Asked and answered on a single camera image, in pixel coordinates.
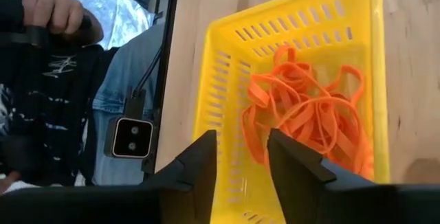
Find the rubber band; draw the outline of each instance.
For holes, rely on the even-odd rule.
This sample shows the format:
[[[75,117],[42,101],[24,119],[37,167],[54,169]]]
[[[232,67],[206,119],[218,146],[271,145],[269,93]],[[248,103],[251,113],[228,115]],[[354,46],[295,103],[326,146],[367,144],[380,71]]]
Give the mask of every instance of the rubber band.
[[[287,61],[282,63],[286,52]],[[356,111],[364,92],[364,76],[358,69],[343,65],[335,80],[323,87],[314,77],[313,67],[295,59],[295,49],[284,45],[276,51],[270,73],[250,77],[247,95],[252,103],[243,111],[241,122],[253,159],[258,164],[269,164],[262,137],[271,128],[279,128],[332,162],[372,179],[373,149]],[[349,97],[337,92],[346,74],[359,81]],[[269,87],[262,88],[262,83]]]

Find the hand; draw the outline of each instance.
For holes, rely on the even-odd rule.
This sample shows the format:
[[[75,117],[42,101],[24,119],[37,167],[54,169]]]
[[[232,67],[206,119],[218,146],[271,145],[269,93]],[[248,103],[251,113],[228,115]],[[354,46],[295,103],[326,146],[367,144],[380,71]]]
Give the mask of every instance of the hand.
[[[84,16],[78,0],[22,0],[24,24],[47,27],[54,34],[74,34]]]
[[[20,179],[18,172],[11,172],[5,179],[0,179],[0,194],[3,194],[14,182]]]

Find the yellow basket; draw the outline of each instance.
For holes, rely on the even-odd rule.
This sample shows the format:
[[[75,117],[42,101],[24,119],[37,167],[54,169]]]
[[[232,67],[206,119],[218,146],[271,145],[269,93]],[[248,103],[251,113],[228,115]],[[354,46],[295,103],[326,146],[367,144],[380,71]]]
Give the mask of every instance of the yellow basket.
[[[375,180],[388,182],[382,0],[273,0],[213,22],[206,34],[194,140],[208,129],[218,132],[212,223],[285,222],[267,168],[252,160],[240,123],[250,74],[271,70],[283,43],[318,75],[324,72],[319,80],[333,79],[343,64],[362,70],[357,109],[374,145]]]

